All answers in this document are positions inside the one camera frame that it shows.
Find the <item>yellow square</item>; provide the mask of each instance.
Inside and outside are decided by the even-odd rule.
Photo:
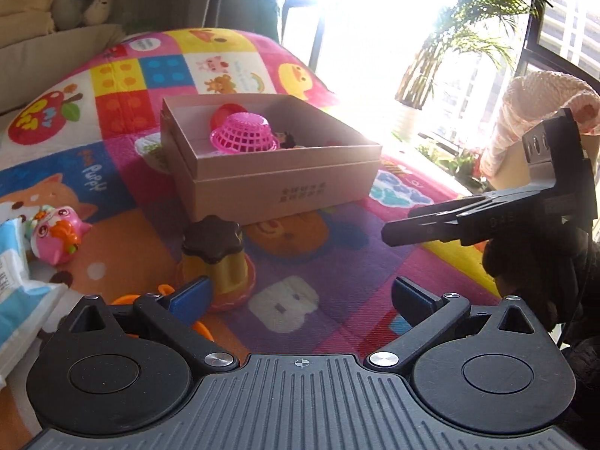
[[[146,89],[142,68],[137,59],[102,64],[90,71],[96,96]]]
[[[189,28],[164,32],[170,35],[184,54],[197,52],[256,52],[246,37],[225,28]]]

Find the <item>silver screw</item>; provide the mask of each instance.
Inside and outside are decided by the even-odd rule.
[[[376,351],[370,354],[369,361],[378,367],[391,367],[400,362],[400,359],[395,353],[391,353],[390,351]]]
[[[233,355],[224,351],[209,353],[204,357],[204,361],[212,367],[226,367],[227,365],[231,365],[233,360]]]

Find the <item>cartoon blanket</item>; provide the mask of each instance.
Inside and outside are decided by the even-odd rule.
[[[8,127],[0,142],[0,221],[40,205],[68,205],[93,224],[73,259],[55,270],[34,262],[35,278],[70,286],[45,331],[82,294],[107,302],[175,282],[185,211],[160,147],[165,96],[288,93],[321,109],[335,96],[271,40],[200,28],[146,34],[99,55],[49,89]],[[244,229],[257,272],[241,308],[207,315],[218,343],[241,359],[249,351],[357,353],[364,357],[408,329],[393,310],[390,284],[408,276],[441,294],[458,291],[495,303],[481,252],[453,244],[390,248],[386,221],[456,194],[392,157],[370,197]],[[0,448],[19,448],[40,430],[25,394],[37,341],[0,391]]]

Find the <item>palm plant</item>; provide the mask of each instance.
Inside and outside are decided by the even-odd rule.
[[[433,31],[408,67],[396,100],[421,110],[432,92],[436,73],[448,51],[479,53],[492,59],[500,68],[505,62],[513,66],[511,47],[506,39],[490,36],[491,24],[500,24],[507,35],[517,30],[519,15],[536,15],[546,0],[457,0],[443,8]]]

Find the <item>plastic bag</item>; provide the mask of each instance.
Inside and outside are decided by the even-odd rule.
[[[23,239],[20,218],[0,225],[0,389],[67,290],[29,279]]]

